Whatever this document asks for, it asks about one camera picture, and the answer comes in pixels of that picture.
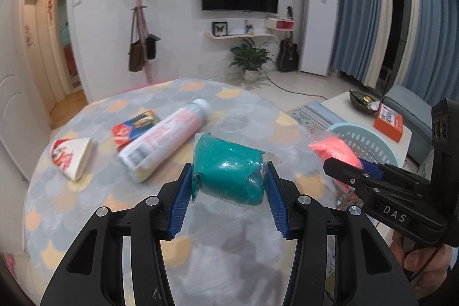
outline black bag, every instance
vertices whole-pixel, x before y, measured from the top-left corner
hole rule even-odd
[[[161,41],[161,38],[157,37],[156,35],[149,34],[146,37],[146,55],[148,57],[148,60],[153,60],[156,57],[157,41]]]

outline white refrigerator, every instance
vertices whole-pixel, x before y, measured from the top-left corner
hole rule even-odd
[[[309,0],[304,13],[304,36],[299,70],[327,75],[333,52],[338,0]]]

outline round table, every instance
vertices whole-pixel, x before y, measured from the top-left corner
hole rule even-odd
[[[180,79],[100,100],[85,107],[56,139],[92,137],[95,147],[83,176],[68,180],[51,164],[50,145],[34,171],[24,207],[27,249],[36,276],[47,284],[63,255],[93,212],[134,207],[176,180],[192,162],[191,137],[141,184],[129,180],[111,137],[112,126],[153,109],[160,119],[197,98],[211,114],[202,131],[272,152],[281,178],[301,193],[335,206],[334,184],[309,149],[306,128],[269,100],[214,81]],[[200,193],[190,203],[182,231],[162,242],[171,291],[177,305],[281,305],[295,251],[270,214],[246,209]],[[129,239],[123,242],[126,304],[133,305]]]

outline butterfly frame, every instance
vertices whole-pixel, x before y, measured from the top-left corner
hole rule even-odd
[[[212,34],[215,37],[224,37],[228,35],[228,21],[219,21],[212,23]]]

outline wooden floor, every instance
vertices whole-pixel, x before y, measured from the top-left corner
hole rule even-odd
[[[83,90],[67,96],[63,101],[57,103],[51,111],[50,116],[53,120],[53,128],[56,129],[66,125],[86,105],[88,105],[88,101],[84,96]]]

